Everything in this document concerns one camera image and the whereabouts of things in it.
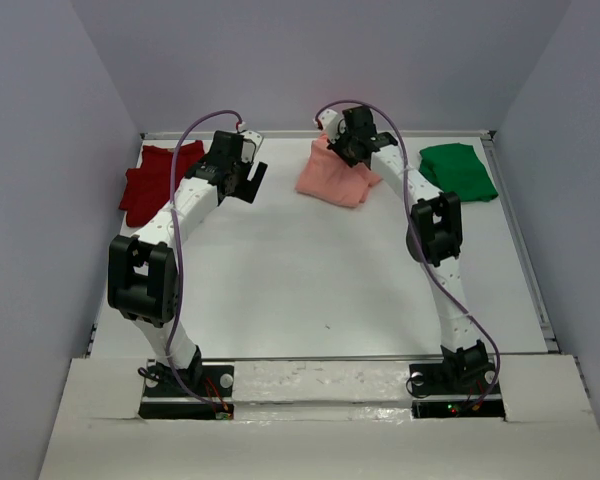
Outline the pink t-shirt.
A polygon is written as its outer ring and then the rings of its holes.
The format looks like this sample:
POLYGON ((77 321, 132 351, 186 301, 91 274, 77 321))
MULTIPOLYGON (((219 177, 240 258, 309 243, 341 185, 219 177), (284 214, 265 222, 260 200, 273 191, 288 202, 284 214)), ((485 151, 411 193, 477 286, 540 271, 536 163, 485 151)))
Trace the pink t-shirt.
POLYGON ((295 190, 332 205, 355 209, 366 202, 371 189, 382 178, 364 164, 348 166, 327 146, 325 134, 312 141, 309 158, 295 190))

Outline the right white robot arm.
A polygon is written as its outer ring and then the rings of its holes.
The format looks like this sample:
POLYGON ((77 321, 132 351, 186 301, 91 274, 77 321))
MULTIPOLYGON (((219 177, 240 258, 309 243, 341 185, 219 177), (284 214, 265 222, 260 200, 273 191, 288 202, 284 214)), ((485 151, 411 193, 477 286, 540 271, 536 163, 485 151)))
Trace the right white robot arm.
POLYGON ((406 245, 429 282, 441 333, 442 360, 413 364, 410 383, 417 397, 478 395, 494 382, 488 338, 466 306, 460 275, 463 243, 461 201, 435 187, 408 160, 396 133, 380 132, 366 105, 317 115, 327 147, 348 166, 366 166, 403 201, 407 217, 406 245))

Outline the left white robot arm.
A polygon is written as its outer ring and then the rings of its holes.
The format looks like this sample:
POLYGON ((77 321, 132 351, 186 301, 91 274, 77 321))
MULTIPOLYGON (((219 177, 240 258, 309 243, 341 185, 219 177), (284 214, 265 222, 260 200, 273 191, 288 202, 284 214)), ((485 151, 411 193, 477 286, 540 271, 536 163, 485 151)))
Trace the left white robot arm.
POLYGON ((186 333, 182 308, 182 247, 191 232, 227 197, 254 201, 267 166, 256 162, 261 133, 215 132, 209 150, 176 178, 156 215, 131 236, 109 245, 107 302, 138 328, 155 359, 144 376, 194 393, 203 376, 201 351, 186 333))

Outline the red folded t-shirt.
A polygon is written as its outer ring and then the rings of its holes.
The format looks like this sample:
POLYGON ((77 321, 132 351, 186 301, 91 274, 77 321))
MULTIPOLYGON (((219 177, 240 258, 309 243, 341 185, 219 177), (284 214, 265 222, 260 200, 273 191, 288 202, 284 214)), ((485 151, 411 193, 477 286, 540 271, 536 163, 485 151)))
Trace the red folded t-shirt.
POLYGON ((149 223, 170 199, 173 148, 145 145, 142 163, 126 171, 126 186, 119 203, 129 228, 149 223))

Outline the green t-shirt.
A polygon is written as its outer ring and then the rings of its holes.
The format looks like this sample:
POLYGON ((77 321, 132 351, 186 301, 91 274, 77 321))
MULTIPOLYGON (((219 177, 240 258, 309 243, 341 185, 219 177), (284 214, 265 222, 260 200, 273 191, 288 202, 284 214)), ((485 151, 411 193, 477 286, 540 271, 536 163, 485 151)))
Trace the green t-shirt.
POLYGON ((444 193, 453 192, 463 203, 489 202, 498 192, 474 148, 461 143, 442 144, 420 151, 419 172, 444 193))

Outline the white cardboard front cover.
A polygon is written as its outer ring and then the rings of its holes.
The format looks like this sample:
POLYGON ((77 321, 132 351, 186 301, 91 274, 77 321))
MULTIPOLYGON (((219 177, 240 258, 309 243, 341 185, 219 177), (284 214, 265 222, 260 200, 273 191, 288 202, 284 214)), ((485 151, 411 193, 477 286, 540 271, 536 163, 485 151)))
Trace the white cardboard front cover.
POLYGON ((416 419, 400 361, 239 361, 231 420, 145 420, 136 358, 72 362, 45 479, 600 479, 574 360, 504 359, 504 413, 416 419))

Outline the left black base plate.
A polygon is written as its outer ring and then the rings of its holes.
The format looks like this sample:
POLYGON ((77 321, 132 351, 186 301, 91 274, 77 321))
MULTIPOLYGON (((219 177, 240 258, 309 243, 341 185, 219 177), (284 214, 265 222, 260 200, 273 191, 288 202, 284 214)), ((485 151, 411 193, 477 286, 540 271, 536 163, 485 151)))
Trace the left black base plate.
POLYGON ((137 369, 143 379, 138 414, 146 420, 232 420, 234 418, 234 365, 205 362, 196 385, 181 380, 192 396, 183 390, 173 372, 156 362, 137 369))

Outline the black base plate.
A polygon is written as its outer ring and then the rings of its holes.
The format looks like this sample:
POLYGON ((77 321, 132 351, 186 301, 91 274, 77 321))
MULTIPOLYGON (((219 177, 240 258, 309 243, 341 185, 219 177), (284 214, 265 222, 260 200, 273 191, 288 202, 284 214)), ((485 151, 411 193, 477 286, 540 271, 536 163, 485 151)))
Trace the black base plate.
POLYGON ((183 390, 173 372, 156 362, 137 369, 143 379, 138 414, 146 420, 232 420, 234 418, 234 365, 205 362, 196 385, 181 380, 192 396, 183 390))
POLYGON ((505 418, 500 386, 496 384, 479 403, 494 379, 493 369, 481 373, 468 385, 454 385, 443 375, 441 363, 413 363, 405 381, 412 398, 414 419, 505 418))

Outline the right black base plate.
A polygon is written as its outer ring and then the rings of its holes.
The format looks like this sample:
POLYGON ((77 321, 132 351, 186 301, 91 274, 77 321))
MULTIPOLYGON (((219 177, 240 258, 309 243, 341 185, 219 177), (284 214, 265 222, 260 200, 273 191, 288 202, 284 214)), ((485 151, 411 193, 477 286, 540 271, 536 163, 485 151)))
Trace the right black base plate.
POLYGON ((414 419, 505 418, 500 386, 496 384, 479 403, 494 379, 493 369, 481 373, 468 385, 454 385, 443 375, 441 363, 413 363, 405 381, 412 398, 414 419))

